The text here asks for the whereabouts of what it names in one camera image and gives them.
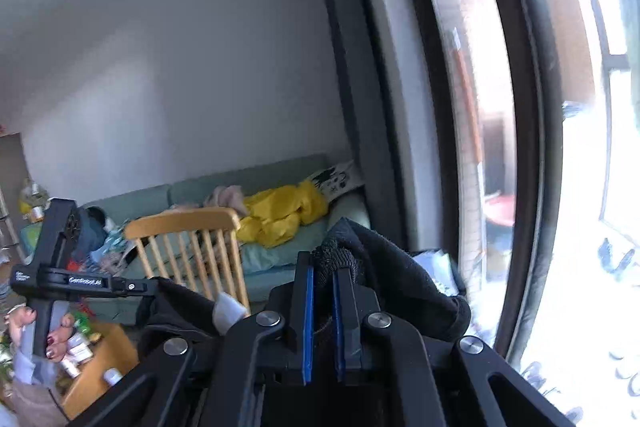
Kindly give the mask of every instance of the grey sleeve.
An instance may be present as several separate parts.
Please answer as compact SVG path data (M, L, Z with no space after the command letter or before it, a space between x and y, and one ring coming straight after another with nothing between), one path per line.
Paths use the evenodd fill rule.
M57 363L40 357L27 357L20 349L14 352L14 381L24 384L41 384L46 387L55 387L58 375Z
M68 418L57 402L55 391L14 379L11 401L20 427L63 427Z

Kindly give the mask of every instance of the cardboard box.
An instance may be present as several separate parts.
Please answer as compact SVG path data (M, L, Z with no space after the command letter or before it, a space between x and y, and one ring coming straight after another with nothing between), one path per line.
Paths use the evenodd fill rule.
M106 393L109 385L102 375L107 369L115 367L124 376L138 364L138 352L120 325L92 323L91 326L103 338L97 346L92 346L94 357L81 365L82 373L62 399L62 407L70 420Z

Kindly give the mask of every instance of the metal screw head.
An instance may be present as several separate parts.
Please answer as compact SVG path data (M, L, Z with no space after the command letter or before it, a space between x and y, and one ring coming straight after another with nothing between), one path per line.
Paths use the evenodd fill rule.
M164 342L164 346L162 346L164 352L172 357L177 357L179 355L183 355L189 349L189 344L185 339L180 337L174 337Z
M373 312L367 317L367 322L372 328L388 328L391 325L391 315L385 312Z
M265 328L271 328L280 322L280 314L278 312L265 310L255 315L255 321Z
M460 349L470 355L477 355L484 349L484 342L478 337L462 337L459 343Z

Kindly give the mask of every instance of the ladder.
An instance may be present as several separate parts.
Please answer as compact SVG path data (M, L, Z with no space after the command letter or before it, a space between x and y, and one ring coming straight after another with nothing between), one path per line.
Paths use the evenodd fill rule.
M14 222L9 215L9 210L2 195L2 187L0 187L0 259L2 254L11 257L12 250L18 254L18 260L24 263L24 253L20 246L20 239L15 232Z
M0 313L6 313L14 304L24 301L11 291L9 275L15 263L24 263L25 257L20 239L15 232L14 222L6 207L2 187L0 187Z

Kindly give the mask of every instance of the glass pane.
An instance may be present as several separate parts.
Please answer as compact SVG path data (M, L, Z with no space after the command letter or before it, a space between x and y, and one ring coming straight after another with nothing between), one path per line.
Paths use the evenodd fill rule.
M640 134L631 103L631 81L631 71L614 71L611 74L612 139L605 220L638 244Z
M513 88L495 0L434 0L446 42L460 184L460 259L470 333L493 345L511 262Z
M626 40L620 12L620 0L599 0L599 2L609 42L609 53L624 55L626 54Z
M597 2L610 53L627 54L632 65L631 72L610 75L605 219L600 213L609 161L604 97L609 76L601 84L596 74L590 101L565 103L556 241L519 369L580 427L624 427L640 420L640 257L629 241L640 239L640 135L632 103L638 82L633 53L640 53L633 28L640 23L640 4ZM580 9L588 31L591 4L580 2ZM598 55L591 54L591 60L598 71Z

